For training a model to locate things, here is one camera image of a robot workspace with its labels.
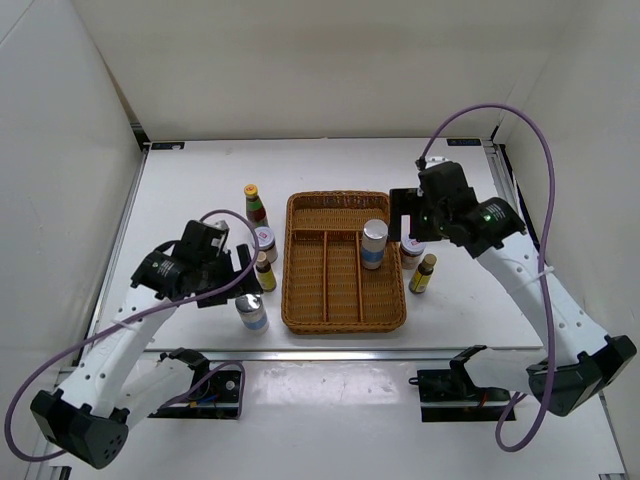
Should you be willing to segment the silver-top shaker bottle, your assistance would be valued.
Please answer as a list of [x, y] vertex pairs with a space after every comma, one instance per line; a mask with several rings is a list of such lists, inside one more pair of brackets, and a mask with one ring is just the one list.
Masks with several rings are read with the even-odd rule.
[[262, 297], [246, 294], [235, 299], [235, 308], [244, 327], [256, 334], [262, 334], [269, 328], [269, 319]]
[[364, 224], [360, 256], [362, 265], [368, 270], [380, 267], [388, 239], [388, 226], [380, 219], [371, 219]]

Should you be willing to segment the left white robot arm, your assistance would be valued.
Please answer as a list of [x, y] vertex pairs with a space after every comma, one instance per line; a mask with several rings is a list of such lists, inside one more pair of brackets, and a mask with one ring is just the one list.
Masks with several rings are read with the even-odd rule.
[[179, 240], [146, 255], [111, 327], [96, 334], [83, 361], [54, 391], [39, 391], [32, 400], [30, 410], [49, 442], [103, 469], [141, 420], [206, 395], [212, 371], [195, 350], [163, 353], [150, 372], [136, 380], [129, 375], [180, 306], [203, 309], [261, 293], [253, 270], [259, 249], [238, 245], [241, 267], [235, 269], [228, 235], [223, 220], [191, 220]]

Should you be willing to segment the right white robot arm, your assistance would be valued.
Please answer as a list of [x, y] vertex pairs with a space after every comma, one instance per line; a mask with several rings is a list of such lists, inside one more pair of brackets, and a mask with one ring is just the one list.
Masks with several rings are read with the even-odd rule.
[[540, 357], [469, 347], [449, 363], [449, 387], [470, 400], [498, 388], [534, 396], [565, 417], [612, 383], [637, 353], [626, 335], [611, 336], [593, 321], [540, 260], [521, 217], [504, 199], [478, 201], [463, 168], [445, 161], [418, 174], [416, 188], [389, 193], [389, 237], [419, 242], [447, 240], [464, 248], [502, 285], [544, 347]]

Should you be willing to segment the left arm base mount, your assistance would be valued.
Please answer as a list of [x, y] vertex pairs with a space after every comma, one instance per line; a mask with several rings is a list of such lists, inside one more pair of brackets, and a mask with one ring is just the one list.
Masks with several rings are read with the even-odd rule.
[[191, 386], [205, 382], [185, 399], [151, 413], [153, 419], [237, 420], [242, 412], [245, 370], [240, 362], [223, 362], [213, 366], [200, 352], [179, 348], [162, 353], [161, 360], [179, 360], [193, 372]]

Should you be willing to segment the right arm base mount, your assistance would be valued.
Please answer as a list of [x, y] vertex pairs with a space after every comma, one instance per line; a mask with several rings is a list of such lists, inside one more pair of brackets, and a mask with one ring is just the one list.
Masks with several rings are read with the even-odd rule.
[[418, 370], [408, 384], [418, 390], [423, 423], [497, 422], [511, 401], [504, 389], [463, 393], [449, 370]]

